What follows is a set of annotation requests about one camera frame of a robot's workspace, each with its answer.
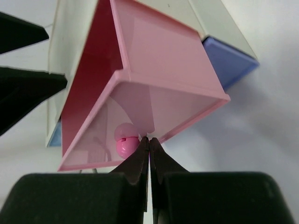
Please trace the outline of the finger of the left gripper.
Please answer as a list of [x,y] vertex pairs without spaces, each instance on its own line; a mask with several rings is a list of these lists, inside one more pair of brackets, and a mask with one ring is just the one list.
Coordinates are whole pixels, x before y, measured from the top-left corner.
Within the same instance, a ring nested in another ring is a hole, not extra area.
[[63,74],[0,68],[0,134],[67,86]]
[[44,27],[0,13],[0,53],[4,54],[49,39]]

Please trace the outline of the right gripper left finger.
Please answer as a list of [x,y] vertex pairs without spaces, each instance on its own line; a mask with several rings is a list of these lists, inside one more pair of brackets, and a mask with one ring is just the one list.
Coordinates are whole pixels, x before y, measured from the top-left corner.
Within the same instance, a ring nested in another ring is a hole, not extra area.
[[28,174],[12,187],[3,224],[141,224],[147,209],[149,139],[109,173]]

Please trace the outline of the pink drawer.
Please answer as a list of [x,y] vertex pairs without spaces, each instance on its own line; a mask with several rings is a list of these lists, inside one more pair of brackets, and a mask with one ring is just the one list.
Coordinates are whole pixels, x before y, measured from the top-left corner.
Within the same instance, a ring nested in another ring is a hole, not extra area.
[[230,100],[192,28],[134,0],[98,2],[62,110],[59,171],[119,165]]

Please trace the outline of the light blue small drawer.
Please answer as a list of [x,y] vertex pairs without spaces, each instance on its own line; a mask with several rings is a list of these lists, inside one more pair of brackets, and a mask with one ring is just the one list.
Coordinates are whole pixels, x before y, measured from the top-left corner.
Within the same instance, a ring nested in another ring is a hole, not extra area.
[[51,137],[47,142],[47,147],[61,147],[62,146],[62,123],[59,118]]

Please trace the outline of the purple-blue drawer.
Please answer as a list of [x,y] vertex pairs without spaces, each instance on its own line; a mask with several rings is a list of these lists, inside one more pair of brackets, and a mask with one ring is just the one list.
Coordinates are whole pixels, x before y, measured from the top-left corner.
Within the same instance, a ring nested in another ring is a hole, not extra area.
[[224,90],[259,66],[254,57],[215,37],[207,36],[202,44]]

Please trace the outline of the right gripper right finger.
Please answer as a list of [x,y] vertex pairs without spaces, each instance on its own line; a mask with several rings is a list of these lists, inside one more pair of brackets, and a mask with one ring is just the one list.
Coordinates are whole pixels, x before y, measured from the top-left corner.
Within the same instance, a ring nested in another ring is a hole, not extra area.
[[156,224],[292,224],[275,180],[262,172],[189,172],[149,142]]

